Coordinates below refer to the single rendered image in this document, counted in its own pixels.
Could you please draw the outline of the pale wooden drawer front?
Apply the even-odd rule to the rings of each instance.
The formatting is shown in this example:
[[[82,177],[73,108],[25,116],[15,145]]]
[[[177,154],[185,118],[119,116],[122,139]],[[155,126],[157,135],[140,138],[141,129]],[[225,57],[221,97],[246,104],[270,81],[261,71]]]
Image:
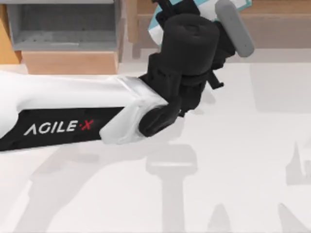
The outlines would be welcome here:
[[[96,75],[117,74],[117,51],[23,51],[30,74]]]

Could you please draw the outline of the grey pierced drawer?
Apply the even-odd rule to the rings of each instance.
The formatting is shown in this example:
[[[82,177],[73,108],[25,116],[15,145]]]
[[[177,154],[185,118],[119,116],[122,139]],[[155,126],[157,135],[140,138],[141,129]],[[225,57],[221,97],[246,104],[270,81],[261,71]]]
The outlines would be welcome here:
[[[120,0],[0,0],[21,51],[116,51]]]

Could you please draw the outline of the orange wooden cupboard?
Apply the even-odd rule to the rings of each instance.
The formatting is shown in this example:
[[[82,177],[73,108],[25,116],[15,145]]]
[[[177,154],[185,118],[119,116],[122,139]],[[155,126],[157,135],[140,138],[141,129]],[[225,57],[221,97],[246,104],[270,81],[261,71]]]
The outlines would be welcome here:
[[[21,62],[21,51],[12,49],[7,6],[0,4],[0,65],[18,65]]]

